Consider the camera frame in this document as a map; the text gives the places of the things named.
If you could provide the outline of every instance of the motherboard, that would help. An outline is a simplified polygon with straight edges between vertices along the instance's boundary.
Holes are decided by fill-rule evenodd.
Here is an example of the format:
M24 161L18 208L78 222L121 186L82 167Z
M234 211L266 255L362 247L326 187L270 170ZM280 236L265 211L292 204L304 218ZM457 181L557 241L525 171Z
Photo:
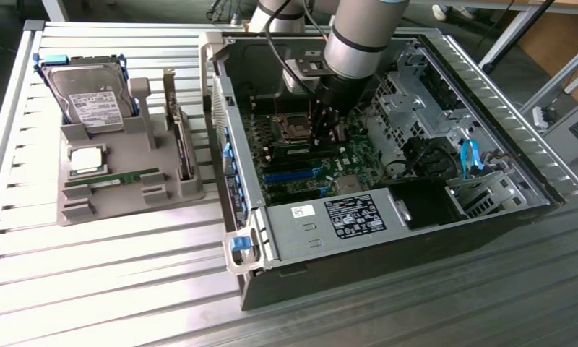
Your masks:
M341 134L317 146L308 111L273 101L244 110L242 123L268 206L369 190L382 175L381 155L370 143L358 111Z

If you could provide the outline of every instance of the hard drive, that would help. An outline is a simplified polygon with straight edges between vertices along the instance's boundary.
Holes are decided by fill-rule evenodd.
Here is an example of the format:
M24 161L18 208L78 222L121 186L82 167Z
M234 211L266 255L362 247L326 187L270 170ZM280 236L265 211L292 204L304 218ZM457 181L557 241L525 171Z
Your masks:
M36 67L60 104L64 122L82 123L89 134L121 130L122 118L136 116L125 66L122 56L48 56Z

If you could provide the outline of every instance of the green circuit board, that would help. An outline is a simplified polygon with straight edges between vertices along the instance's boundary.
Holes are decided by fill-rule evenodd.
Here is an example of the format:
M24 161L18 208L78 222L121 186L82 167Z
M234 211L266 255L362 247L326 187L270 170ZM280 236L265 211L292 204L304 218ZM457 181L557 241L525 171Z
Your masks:
M381 178L382 167L368 135L361 132L364 125L358 114L352 112L346 119L349 141L322 146L321 151L325 152L325 155L321 158L297 159L296 163L301 165L308 162L309 166L304 168L292 167L290 160L285 158L292 158L292 160L300 158L301 153L308 152L310 145L304 140L288 143L286 138L282 138L282 135L288 137L288 133L284 131L286 128L280 129L280 118L282 120L297 119L294 128L298 128L298 130L294 133L297 135L309 134L309 125L302 124L304 121L300 120L300 118L305 119L305 113L253 116L248 112L242 112L242 124L266 204L269 206L282 205L290 202L318 199L320 197L337 196L341 192L337 191L334 181L348 175L357 176L362 190L370 189ZM277 168L276 164L270 163L270 155L268 155L272 147L273 154L276 154L274 160L277 160L277 163L280 161L280 166L290 167L289 171L293 170L292 172L314 169L314 177L268 182L266 177L269 179L270 169Z

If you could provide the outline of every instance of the power supply label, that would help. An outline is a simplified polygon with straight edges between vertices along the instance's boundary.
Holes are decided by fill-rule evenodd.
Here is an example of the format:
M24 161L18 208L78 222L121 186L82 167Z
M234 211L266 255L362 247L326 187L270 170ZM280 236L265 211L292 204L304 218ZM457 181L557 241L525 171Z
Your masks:
M101 127L122 123L120 108L113 92L70 94L77 116L86 127Z
M369 194L328 201L325 208L341 239L385 230L381 213Z

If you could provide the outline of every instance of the aluminum slatted table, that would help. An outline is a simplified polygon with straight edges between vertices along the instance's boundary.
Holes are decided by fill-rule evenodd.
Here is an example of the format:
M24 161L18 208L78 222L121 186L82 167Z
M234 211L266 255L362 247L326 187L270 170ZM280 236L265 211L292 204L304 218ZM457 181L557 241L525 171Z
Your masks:
M578 186L535 143L571 203L478 251L250 312L225 271L225 232L200 101L197 36L229 25L28 23L0 115L0 346L461 346L578 343ZM450 59L462 52L419 33ZM122 53L162 112L161 69L176 69L206 196L194 205L56 225L61 112L32 53ZM453 63L498 110L475 65Z

